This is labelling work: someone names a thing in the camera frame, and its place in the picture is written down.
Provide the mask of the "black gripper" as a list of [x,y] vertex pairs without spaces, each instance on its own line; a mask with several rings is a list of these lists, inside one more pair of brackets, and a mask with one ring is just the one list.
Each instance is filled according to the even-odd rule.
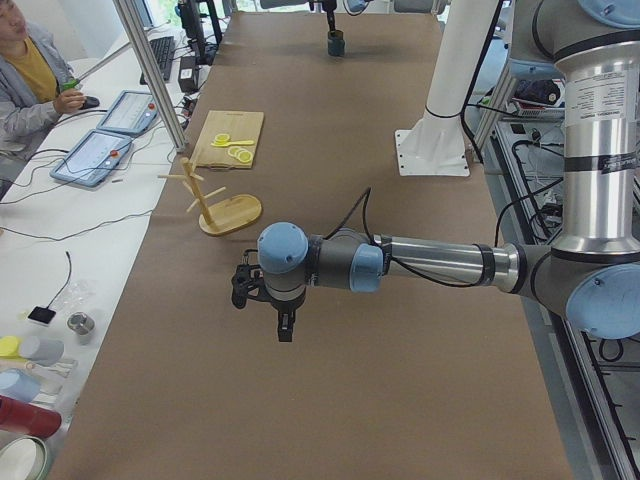
[[296,311],[305,301],[306,287],[300,285],[292,290],[281,291],[267,285],[266,291],[270,296],[269,303],[278,312],[278,341],[284,343],[292,342]]
[[321,0],[320,3],[322,10],[326,12],[326,18],[329,27],[328,33],[331,36],[335,36],[337,32],[334,14],[334,11],[336,10],[336,0]]

